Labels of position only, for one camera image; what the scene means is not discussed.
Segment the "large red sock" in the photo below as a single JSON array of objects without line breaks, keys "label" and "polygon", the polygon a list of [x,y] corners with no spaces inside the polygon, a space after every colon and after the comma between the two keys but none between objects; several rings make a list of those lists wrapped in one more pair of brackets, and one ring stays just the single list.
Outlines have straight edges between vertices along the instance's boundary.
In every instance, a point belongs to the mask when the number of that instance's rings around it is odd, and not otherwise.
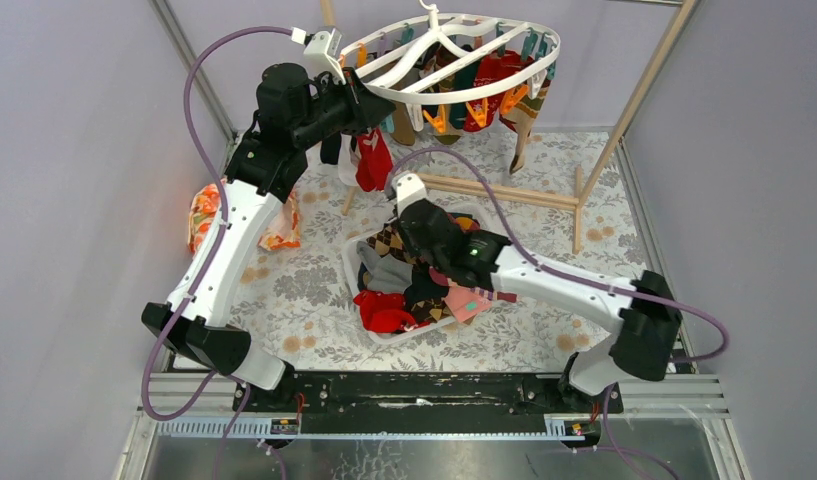
[{"label": "large red sock", "polygon": [[369,147],[368,171],[373,187],[375,190],[383,190],[393,166],[389,147],[379,129],[370,133],[367,144]]}]

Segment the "red white sock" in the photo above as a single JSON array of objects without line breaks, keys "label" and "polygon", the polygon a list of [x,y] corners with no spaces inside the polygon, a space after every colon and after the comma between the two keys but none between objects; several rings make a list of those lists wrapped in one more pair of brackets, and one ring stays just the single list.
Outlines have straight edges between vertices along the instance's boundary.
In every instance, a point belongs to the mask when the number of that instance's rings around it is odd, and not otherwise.
[{"label": "red white sock", "polygon": [[363,191],[369,192],[376,188],[375,178],[370,170],[374,148],[368,135],[355,136],[354,141],[356,144],[354,151],[358,157],[355,179]]}]

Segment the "white sock black stripes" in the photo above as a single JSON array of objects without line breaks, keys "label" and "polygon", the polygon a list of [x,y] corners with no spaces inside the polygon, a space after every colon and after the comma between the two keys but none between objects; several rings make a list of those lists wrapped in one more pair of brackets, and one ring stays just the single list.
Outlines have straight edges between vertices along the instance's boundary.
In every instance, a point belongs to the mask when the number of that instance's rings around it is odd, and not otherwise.
[{"label": "white sock black stripes", "polygon": [[348,135],[341,135],[340,139],[337,164],[338,178],[346,186],[358,187],[357,172],[360,156],[357,141],[354,137]]}]

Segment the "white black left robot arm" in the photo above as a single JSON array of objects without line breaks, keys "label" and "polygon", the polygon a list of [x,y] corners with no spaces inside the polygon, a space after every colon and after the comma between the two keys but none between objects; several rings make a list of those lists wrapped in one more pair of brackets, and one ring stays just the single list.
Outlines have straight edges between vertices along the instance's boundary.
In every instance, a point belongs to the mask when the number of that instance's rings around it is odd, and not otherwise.
[{"label": "white black left robot arm", "polygon": [[287,362],[253,346],[228,324],[249,257],[306,171],[306,153],[338,134],[366,134],[395,110],[351,68],[310,78],[297,64],[268,67],[256,89],[253,122],[225,169],[223,197],[206,238],[179,285],[148,303],[141,321],[170,350],[256,387],[272,411],[293,401]]}]

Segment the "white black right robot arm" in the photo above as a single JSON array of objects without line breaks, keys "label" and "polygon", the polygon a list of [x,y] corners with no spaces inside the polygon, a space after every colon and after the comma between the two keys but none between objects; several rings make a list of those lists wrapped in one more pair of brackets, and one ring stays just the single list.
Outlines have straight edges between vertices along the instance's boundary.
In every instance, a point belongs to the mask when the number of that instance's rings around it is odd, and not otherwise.
[{"label": "white black right robot arm", "polygon": [[559,402],[581,412],[609,385],[627,379],[663,380],[682,317],[671,306],[664,278],[608,279],[532,254],[487,230],[463,230],[428,199],[396,206],[397,231],[407,250],[435,279],[491,293],[546,301],[584,317],[608,336],[568,359],[557,386]]}]

